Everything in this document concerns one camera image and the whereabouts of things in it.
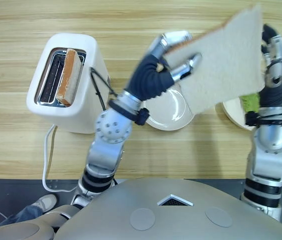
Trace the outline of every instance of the toaster slot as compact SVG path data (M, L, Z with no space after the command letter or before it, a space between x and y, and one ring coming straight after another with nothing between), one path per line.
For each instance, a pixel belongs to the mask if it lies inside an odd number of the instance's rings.
M35 103L44 106L60 107L65 105L56 99L56 92L61 82L67 48L55 48L51 51L45 65L39 87L35 95ZM86 53L75 49L84 64Z

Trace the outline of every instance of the bread slice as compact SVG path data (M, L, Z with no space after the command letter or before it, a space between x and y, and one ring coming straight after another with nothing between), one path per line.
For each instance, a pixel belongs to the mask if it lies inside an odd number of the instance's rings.
M165 55L169 66L175 67L195 53L202 54L195 73L179 82L193 114L263 89L262 29L261 7L256 5Z
M81 67L82 63L76 50L68 48L61 82L56 93L56 99L67 107L71 106L74 101Z

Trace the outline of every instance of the vent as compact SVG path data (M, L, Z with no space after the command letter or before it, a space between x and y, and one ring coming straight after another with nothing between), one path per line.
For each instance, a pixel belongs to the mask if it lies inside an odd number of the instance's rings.
M193 203L170 194L157 203L158 206L193 206Z

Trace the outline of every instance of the white toaster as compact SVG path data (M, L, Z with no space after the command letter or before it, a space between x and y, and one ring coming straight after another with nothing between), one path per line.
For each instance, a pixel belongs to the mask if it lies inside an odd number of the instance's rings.
M74 101L65 106L56 99L56 92L64 67L67 49L75 49L82 62ZM41 55L26 97L29 110L69 132L90 134L95 131L95 120L102 107L90 78L90 67L110 81L96 40L76 33L58 33L52 36ZM97 77L96 84L104 100L107 86Z

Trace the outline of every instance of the white plate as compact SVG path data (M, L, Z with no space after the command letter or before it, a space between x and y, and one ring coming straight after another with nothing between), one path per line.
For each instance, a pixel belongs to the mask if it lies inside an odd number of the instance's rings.
M146 122L164 131L181 129L194 117L178 84L169 88L161 96L143 102L143 106L150 111L150 117Z
M239 97L223 102L222 105L226 116L237 126L250 131L254 128L245 125L245 111Z

